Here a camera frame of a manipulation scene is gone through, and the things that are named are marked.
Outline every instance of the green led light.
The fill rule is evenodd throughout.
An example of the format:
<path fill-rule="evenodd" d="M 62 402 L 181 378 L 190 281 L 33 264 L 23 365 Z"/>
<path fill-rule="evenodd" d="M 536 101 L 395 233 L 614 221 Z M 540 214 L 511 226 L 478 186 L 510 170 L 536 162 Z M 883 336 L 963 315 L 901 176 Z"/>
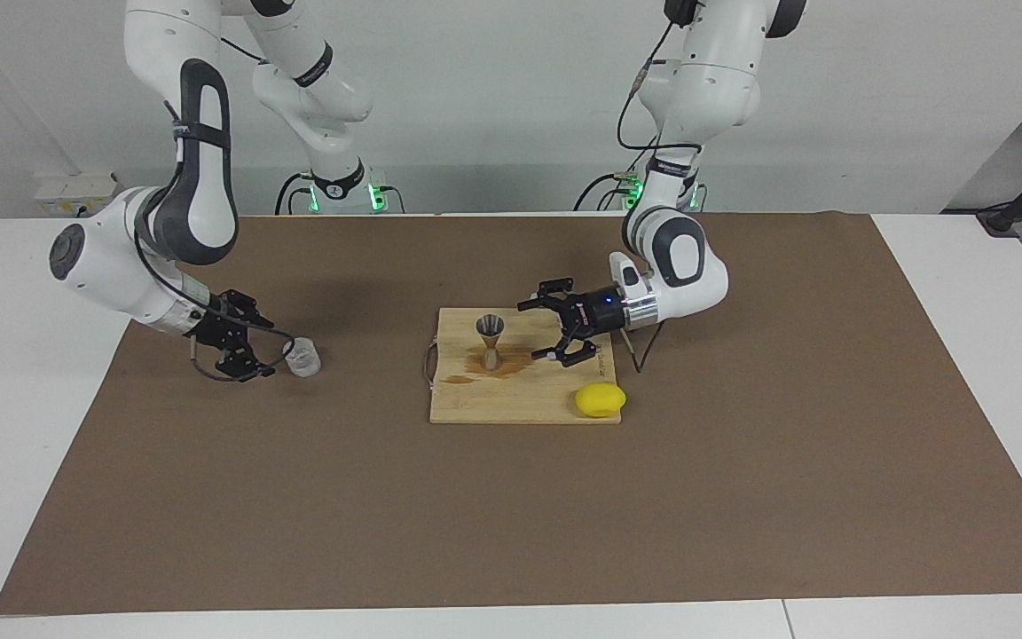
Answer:
<path fill-rule="evenodd" d="M 369 201 L 373 203 L 373 211 L 377 212 L 385 208 L 385 198 L 381 197 L 378 187 L 369 185 Z"/>

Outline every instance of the brown stain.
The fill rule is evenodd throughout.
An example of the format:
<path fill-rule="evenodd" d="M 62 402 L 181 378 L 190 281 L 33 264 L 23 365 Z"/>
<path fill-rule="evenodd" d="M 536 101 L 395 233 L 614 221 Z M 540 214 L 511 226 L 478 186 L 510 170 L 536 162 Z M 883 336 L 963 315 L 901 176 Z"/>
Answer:
<path fill-rule="evenodd" d="M 531 348 L 528 346 L 499 345 L 496 351 L 500 352 L 502 364 L 495 371 L 489 371 L 486 368 L 483 368 L 483 352 L 486 352 L 486 348 L 482 346 L 469 348 L 467 350 L 467 359 L 465 360 L 466 371 L 472 375 L 482 375 L 485 377 L 495 377 L 497 380 L 505 380 L 511 375 L 522 371 L 523 368 L 535 364 L 535 360 L 530 359 Z"/>

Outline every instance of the wooden cutting board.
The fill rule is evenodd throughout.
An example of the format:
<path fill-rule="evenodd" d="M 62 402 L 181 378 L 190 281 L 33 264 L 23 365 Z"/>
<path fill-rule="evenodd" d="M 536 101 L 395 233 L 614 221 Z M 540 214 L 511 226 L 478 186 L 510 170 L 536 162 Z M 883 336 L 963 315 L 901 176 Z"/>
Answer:
<path fill-rule="evenodd" d="M 487 314 L 506 323 L 498 345 L 503 363 L 496 371 L 483 368 L 485 348 L 475 331 L 475 321 Z M 609 335 L 596 336 L 596 359 L 575 367 L 530 359 L 531 352 L 553 347 L 559 336 L 557 316 L 543 309 L 519 313 L 513 308 L 442 308 L 431 423 L 620 424 L 620 415 L 584 416 L 573 400 L 586 384 L 616 383 Z"/>

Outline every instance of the metal jigger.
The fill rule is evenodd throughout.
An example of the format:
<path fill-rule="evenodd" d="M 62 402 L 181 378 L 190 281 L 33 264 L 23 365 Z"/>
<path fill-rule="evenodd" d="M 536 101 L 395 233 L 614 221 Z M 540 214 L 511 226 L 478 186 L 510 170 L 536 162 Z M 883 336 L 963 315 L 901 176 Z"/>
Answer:
<path fill-rule="evenodd" d="M 475 331 L 483 338 L 483 346 L 487 348 L 483 352 L 483 368 L 489 371 L 498 371 L 500 364 L 503 364 L 500 352 L 495 349 L 503 334 L 503 318 L 499 315 L 483 315 L 475 321 Z"/>

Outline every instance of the black strap on robot arm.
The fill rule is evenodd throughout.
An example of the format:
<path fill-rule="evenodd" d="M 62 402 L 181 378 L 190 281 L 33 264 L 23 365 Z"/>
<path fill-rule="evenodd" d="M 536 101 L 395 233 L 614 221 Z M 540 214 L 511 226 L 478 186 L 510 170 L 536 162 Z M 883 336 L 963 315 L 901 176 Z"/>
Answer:
<path fill-rule="evenodd" d="M 219 98 L 220 129 L 201 122 L 204 89 L 213 89 Z M 181 104 L 179 113 L 173 104 L 165 104 L 173 117 L 173 137 L 181 143 L 181 162 L 176 165 L 172 182 L 145 203 L 147 212 L 154 212 L 151 223 L 145 216 L 138 216 L 138 233 L 155 254 L 195 266 L 208 266 L 235 246 L 239 237 L 239 215 L 231 181 L 231 108 L 228 104 L 227 83 L 215 65 L 204 60 L 184 62 L 181 69 Z M 223 150 L 223 183 L 201 183 L 202 152 L 199 146 L 210 144 Z M 192 206 L 196 192 L 201 189 L 221 190 L 230 211 L 216 211 L 212 215 L 230 216 L 223 223 L 230 224 L 232 234 L 222 245 L 203 243 L 192 230 Z"/>

